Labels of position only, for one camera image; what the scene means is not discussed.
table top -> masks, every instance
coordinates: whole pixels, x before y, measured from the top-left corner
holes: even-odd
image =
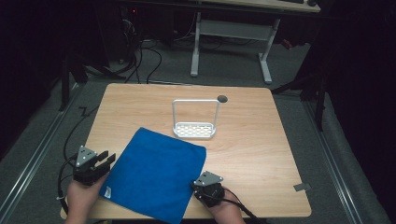
[[[206,147],[203,170],[222,176],[221,184],[257,217],[308,217],[311,208],[306,194],[293,187],[302,180],[272,93],[265,88],[110,84],[86,147],[98,153],[108,150],[118,157],[140,127],[175,137],[174,100],[217,99],[219,95],[225,95],[228,102],[220,104],[214,137],[183,139]],[[199,107],[209,110],[211,106]],[[190,119],[207,116],[207,112],[198,112]],[[186,112],[177,111],[177,119],[187,118]],[[148,218],[102,198],[90,217]],[[184,218],[208,217],[210,214],[191,197]]]
[[[202,2],[231,4],[245,7],[267,7],[272,9],[291,10],[298,12],[320,12],[318,5],[311,7],[304,0],[303,4],[291,3],[280,0],[201,0]]]

desk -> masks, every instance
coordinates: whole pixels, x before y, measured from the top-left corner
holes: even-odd
[[[210,140],[188,140],[206,147],[204,170],[224,177],[230,188],[257,217],[307,217],[311,208],[282,127],[271,92],[265,88],[108,85],[92,125],[86,147],[117,156],[134,133],[145,127],[173,134],[175,99],[217,99],[221,104],[217,130]],[[91,218],[148,218],[99,199]],[[184,218],[209,218],[191,197]]]
[[[320,12],[320,8],[318,6],[310,7],[306,1],[303,4],[278,0],[200,0],[199,3],[201,4],[201,2],[229,4],[243,7],[268,7],[277,10]],[[198,76],[200,35],[218,35],[265,41],[263,52],[259,54],[259,61],[262,68],[264,82],[266,84],[271,84],[272,79],[267,64],[267,57],[274,42],[279,23],[280,19],[275,19],[274,24],[272,25],[253,25],[238,22],[201,20],[201,13],[198,12],[195,26],[195,44],[191,61],[191,76]]]

small metal plate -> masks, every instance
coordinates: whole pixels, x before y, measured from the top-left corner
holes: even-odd
[[[95,151],[92,151],[87,147],[81,146],[78,151],[76,166],[77,167],[82,166],[85,162],[90,161],[96,155],[97,153]]]
[[[194,180],[195,186],[208,186],[212,184],[219,183],[223,180],[223,177],[212,174],[208,171],[204,171],[197,180]]]

person's hand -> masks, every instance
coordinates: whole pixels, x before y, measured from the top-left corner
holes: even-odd
[[[67,188],[67,204],[69,212],[64,223],[85,223],[87,216],[95,204],[100,188],[108,174],[102,176],[92,186],[85,186],[72,180]]]
[[[238,202],[238,199],[226,188],[224,188],[224,199]],[[242,213],[238,206],[233,203],[221,201],[220,204],[213,207],[207,207],[218,224],[244,224]]]

blue towel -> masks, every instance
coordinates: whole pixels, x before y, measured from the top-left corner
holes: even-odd
[[[200,175],[206,149],[140,128],[99,194],[137,213],[178,224]]]

